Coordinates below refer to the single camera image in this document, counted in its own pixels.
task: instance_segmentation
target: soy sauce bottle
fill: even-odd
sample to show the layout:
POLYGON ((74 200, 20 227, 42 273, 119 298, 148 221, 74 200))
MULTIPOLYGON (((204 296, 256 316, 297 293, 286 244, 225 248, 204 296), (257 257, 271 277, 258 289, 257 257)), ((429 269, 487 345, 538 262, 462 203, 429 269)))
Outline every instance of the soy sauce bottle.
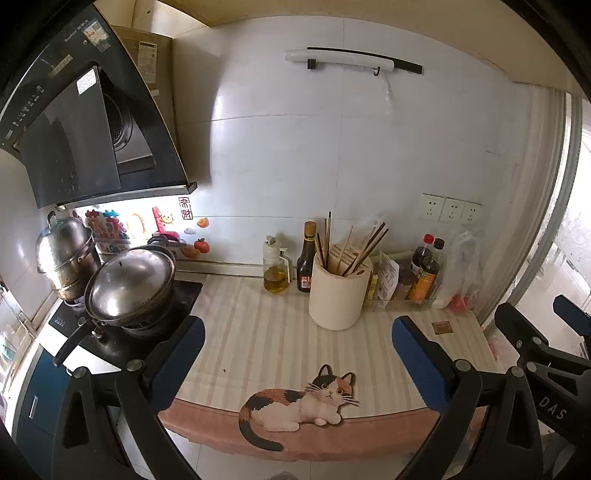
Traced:
POLYGON ((316 236, 316 223, 306 222, 304 224, 304 246, 301 249, 301 255, 297 259, 297 288, 305 293, 310 292, 312 284, 312 265, 314 264, 314 255, 316 246, 314 237, 316 236))

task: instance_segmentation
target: label sticker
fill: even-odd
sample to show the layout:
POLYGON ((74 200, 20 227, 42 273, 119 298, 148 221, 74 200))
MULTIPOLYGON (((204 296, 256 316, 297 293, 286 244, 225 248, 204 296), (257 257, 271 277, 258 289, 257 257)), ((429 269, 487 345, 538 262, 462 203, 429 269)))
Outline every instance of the label sticker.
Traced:
POLYGON ((52 79, 54 76, 60 73, 64 69, 64 67, 68 65, 72 60, 72 55, 66 55, 64 59, 60 63, 58 63, 57 66, 51 72, 47 74, 47 76, 52 79))
POLYGON ((433 331, 435 335, 442 335, 443 333, 453 333, 452 326, 448 321, 444 322, 433 322, 433 331))
POLYGON ((138 70, 145 83, 156 83, 156 63, 158 46, 156 43, 139 42, 138 70))
POLYGON ((107 42, 109 34, 105 31, 98 20, 94 20, 82 32, 100 52, 104 52, 111 46, 109 42, 107 42))
POLYGON ((78 95, 82 95, 85 91, 87 91, 95 83, 96 83, 95 70, 92 69, 92 70, 89 70, 88 72, 86 72, 76 82, 76 86, 78 87, 78 95))

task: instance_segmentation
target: floor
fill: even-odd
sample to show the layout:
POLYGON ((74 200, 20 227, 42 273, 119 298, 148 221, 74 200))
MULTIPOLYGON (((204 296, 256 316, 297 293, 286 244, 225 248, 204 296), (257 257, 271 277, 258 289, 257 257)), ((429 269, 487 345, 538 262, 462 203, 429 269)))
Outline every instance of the floor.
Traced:
MULTIPOLYGON (((135 471, 144 478, 154 479, 124 417, 119 419, 117 429, 135 471)), ((393 480, 410 460, 409 456, 392 456, 357 462, 275 462, 218 452, 167 431, 203 480, 393 480)), ((457 473, 459 468, 453 465, 446 476, 457 473)))

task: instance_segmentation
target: blue gripper pad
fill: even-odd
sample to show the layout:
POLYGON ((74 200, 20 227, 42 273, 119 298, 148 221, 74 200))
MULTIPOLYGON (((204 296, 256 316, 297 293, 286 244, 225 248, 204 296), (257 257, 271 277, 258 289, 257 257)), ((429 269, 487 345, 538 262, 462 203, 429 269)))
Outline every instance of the blue gripper pad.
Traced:
POLYGON ((164 365, 152 381, 150 409, 154 413, 166 410, 173 404, 174 397, 195 362, 205 343, 205 325, 199 317, 178 342, 164 365))
POLYGON ((562 318, 578 335, 591 335, 589 315, 564 295, 558 295, 552 303, 554 313, 562 318))
POLYGON ((412 322, 412 320, 404 316, 397 318, 392 324, 394 349, 404 363, 427 407, 443 415, 449 403, 445 378, 405 325, 405 322, 412 322))

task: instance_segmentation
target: oil bottle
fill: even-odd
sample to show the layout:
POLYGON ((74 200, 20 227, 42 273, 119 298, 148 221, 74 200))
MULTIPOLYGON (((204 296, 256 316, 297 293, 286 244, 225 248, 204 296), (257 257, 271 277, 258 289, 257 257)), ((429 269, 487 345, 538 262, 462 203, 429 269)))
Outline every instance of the oil bottle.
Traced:
POLYGON ((283 256, 281 242, 269 235, 262 245, 263 286, 271 293, 279 293, 290 285, 290 260, 283 256))

